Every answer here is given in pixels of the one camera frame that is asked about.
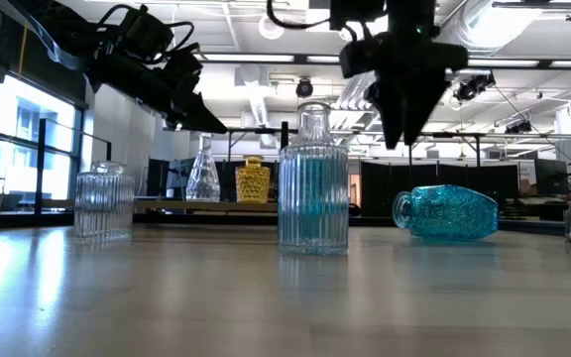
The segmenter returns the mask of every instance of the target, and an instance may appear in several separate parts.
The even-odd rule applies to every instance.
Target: ribbed glass jar
[[[120,238],[131,235],[134,215],[134,178],[125,166],[94,162],[91,172],[76,177],[74,230],[85,238]]]
[[[323,103],[299,106],[296,140],[281,150],[279,246],[284,252],[347,251],[347,149],[330,136],[329,113]]]

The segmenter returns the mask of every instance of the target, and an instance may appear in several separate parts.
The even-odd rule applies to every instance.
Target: wooden table
[[[570,356],[571,249],[353,228],[346,257],[274,227],[0,231],[0,356]]]

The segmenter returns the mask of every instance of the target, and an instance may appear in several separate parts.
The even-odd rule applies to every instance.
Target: bottle neck
[[[210,152],[210,135],[209,134],[202,134],[199,136],[199,151]]]
[[[392,216],[398,228],[410,228],[413,219],[413,198],[410,192],[400,192],[394,200]]]
[[[329,106],[321,103],[306,103],[299,107],[298,140],[330,141]]]
[[[262,157],[260,156],[248,156],[246,157],[246,166],[252,168],[258,168],[262,165]]]

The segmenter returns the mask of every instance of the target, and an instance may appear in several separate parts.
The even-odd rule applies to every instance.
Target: spotlight
[[[314,87],[309,78],[301,78],[296,86],[296,96],[299,98],[307,98],[314,92]]]
[[[471,80],[462,82],[460,87],[453,93],[453,96],[462,101],[470,101],[476,96],[486,91],[486,88],[497,84],[493,73],[488,75],[476,75]]]

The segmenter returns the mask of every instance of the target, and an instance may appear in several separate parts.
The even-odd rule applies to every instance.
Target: ribbed glass bottle
[[[323,103],[299,106],[296,140],[281,150],[279,246],[284,252],[347,251],[347,149],[330,136],[329,112]]]

